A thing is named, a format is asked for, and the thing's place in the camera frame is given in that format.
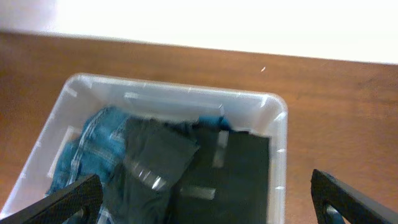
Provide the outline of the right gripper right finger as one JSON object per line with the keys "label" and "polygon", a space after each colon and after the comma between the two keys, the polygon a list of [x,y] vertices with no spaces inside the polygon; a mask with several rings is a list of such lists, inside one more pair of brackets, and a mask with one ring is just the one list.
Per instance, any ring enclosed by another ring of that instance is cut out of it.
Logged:
{"label": "right gripper right finger", "polygon": [[312,172],[311,196],[318,223],[397,223],[397,212],[322,170]]}

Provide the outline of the blue garment with tape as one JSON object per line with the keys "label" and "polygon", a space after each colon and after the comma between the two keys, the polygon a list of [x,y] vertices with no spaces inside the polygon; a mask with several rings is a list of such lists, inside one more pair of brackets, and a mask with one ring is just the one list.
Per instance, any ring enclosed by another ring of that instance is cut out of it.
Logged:
{"label": "blue garment with tape", "polygon": [[198,119],[198,125],[201,127],[220,129],[222,131],[231,131],[232,127],[224,116],[201,116]]}

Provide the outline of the dark blue jeans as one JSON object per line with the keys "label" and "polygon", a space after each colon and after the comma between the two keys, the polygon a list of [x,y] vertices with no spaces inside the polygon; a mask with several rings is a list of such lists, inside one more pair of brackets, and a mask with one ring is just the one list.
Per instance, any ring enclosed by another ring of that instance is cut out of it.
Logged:
{"label": "dark blue jeans", "polygon": [[124,131],[130,117],[115,106],[102,108],[90,117],[81,134],[63,148],[46,196],[89,174],[98,175],[104,187],[125,155]]}

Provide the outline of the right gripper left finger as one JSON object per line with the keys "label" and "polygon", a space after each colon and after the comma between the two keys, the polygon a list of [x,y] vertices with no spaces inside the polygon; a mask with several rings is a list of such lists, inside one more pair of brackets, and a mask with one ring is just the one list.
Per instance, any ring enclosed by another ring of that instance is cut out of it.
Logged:
{"label": "right gripper left finger", "polygon": [[103,203],[103,188],[96,174],[88,175],[48,197],[1,220],[14,223],[96,223]]}

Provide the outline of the black garment with tape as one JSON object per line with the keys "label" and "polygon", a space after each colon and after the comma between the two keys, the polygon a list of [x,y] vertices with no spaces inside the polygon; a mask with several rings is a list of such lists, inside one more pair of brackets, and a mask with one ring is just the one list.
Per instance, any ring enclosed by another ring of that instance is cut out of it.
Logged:
{"label": "black garment with tape", "polygon": [[199,150],[175,186],[167,223],[265,223],[270,139],[196,128]]}
{"label": "black garment with tape", "polygon": [[193,125],[130,118],[125,147],[104,205],[115,223],[163,223],[172,189],[200,148]]}

